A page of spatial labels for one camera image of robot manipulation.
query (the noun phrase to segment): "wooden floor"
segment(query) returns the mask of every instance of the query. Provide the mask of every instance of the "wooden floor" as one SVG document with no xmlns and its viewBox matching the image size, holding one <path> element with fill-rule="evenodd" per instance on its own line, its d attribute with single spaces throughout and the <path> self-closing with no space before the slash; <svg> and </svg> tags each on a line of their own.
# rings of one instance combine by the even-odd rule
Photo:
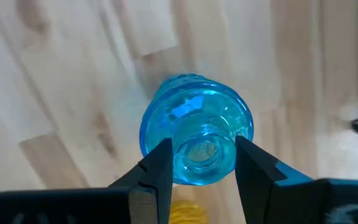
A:
<svg viewBox="0 0 358 224">
<path fill-rule="evenodd" d="M 358 179 L 358 1 L 0 0 L 0 190 L 114 182 L 178 72 L 238 91 L 254 142 L 283 162 Z M 234 174 L 173 199 L 245 222 Z"/>
</svg>

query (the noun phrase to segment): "blue plastic bottle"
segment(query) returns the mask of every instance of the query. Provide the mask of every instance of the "blue plastic bottle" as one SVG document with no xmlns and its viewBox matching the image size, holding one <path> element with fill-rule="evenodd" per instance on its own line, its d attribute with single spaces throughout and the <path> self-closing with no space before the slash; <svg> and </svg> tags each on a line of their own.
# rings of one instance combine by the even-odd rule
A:
<svg viewBox="0 0 358 224">
<path fill-rule="evenodd" d="M 162 83 L 143 115 L 140 149 L 146 156 L 172 138 L 173 181 L 212 184 L 233 171 L 234 140 L 254 135 L 252 115 L 231 88 L 195 74 Z"/>
</svg>

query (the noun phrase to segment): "yellow object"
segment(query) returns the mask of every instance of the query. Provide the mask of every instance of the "yellow object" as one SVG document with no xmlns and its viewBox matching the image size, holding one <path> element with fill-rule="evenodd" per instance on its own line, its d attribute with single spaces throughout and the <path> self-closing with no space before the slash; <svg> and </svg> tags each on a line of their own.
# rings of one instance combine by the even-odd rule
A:
<svg viewBox="0 0 358 224">
<path fill-rule="evenodd" d="M 194 202 L 177 201 L 171 205 L 169 224 L 208 224 L 206 210 Z"/>
</svg>

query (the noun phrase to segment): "transparent blue plastic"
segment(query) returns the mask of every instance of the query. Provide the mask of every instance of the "transparent blue plastic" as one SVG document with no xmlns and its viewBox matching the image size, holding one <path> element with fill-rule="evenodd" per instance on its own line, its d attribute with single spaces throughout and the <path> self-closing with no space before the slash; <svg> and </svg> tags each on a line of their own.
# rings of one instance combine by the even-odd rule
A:
<svg viewBox="0 0 358 224">
<path fill-rule="evenodd" d="M 252 115 L 231 88 L 200 75 L 186 74 L 162 83 L 143 115 L 140 149 L 146 156 L 172 138 L 173 181 L 207 185 L 233 171 L 234 140 L 252 140 Z"/>
</svg>

